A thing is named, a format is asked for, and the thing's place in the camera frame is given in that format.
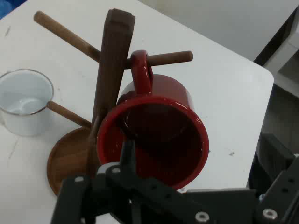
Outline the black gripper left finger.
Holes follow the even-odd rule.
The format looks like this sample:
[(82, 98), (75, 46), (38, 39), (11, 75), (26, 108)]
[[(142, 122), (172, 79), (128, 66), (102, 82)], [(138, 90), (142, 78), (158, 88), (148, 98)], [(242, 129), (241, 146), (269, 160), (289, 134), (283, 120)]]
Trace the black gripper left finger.
[(132, 140), (123, 144), (120, 163), (94, 179), (76, 175), (63, 180), (51, 222), (93, 224), (104, 214), (122, 224), (217, 223), (210, 208), (156, 179), (140, 178)]

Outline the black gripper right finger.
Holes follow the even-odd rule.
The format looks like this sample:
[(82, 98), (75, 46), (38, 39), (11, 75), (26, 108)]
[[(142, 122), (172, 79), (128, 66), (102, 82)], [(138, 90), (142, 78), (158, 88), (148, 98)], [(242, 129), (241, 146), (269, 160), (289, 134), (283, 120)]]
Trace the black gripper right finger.
[(257, 224), (299, 222), (299, 159), (273, 134), (262, 133), (249, 173)]

